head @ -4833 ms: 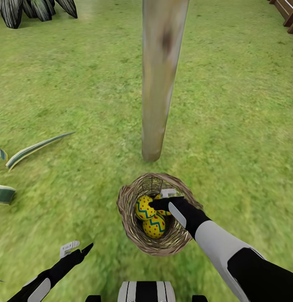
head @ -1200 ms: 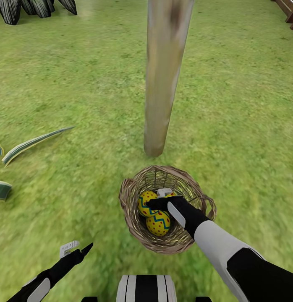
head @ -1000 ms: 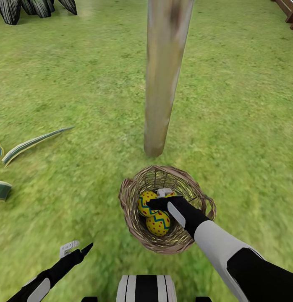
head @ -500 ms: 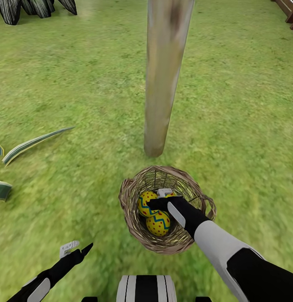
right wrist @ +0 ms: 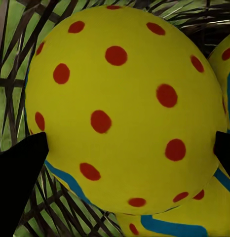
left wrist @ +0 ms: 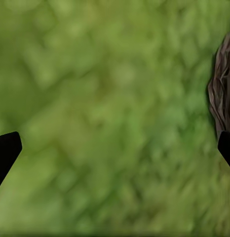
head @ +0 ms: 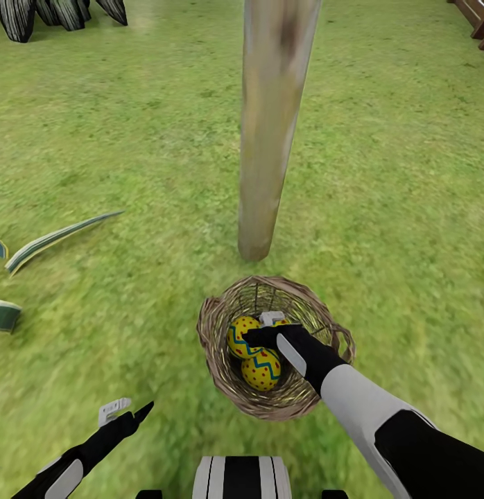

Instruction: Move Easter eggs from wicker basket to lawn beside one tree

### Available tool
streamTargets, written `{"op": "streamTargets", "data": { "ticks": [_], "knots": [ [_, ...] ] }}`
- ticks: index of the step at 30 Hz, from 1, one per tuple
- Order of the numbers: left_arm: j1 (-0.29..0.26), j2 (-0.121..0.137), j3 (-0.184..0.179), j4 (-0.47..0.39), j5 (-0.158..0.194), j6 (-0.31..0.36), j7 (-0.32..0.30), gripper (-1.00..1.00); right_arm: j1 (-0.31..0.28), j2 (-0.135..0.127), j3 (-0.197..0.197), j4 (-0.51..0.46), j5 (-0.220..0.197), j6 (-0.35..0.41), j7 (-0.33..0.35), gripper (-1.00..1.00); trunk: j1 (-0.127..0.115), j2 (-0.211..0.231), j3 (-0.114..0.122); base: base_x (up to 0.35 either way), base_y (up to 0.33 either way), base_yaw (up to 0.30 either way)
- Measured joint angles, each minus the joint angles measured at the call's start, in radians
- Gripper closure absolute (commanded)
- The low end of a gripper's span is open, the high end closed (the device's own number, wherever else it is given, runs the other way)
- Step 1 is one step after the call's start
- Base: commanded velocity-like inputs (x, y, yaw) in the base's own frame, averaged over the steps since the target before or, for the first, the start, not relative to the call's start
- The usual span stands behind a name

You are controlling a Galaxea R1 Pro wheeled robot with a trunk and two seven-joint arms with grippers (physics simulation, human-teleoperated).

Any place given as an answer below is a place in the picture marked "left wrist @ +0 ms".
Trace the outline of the wicker basket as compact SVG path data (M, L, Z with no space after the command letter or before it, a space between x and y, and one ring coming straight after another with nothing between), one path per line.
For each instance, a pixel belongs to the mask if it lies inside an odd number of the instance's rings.
M219 47L216 56L215 74L209 85L209 110L215 118L217 137L223 131L230 132L230 34Z

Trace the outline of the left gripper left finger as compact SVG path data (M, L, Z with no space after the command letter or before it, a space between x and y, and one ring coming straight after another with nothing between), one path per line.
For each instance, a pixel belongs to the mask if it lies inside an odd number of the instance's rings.
M22 151L18 131L0 136L0 185Z

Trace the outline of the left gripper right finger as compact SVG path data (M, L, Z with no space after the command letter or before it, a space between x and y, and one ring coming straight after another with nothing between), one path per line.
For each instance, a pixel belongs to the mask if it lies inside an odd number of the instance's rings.
M230 166L230 132L223 131L218 141L218 150Z

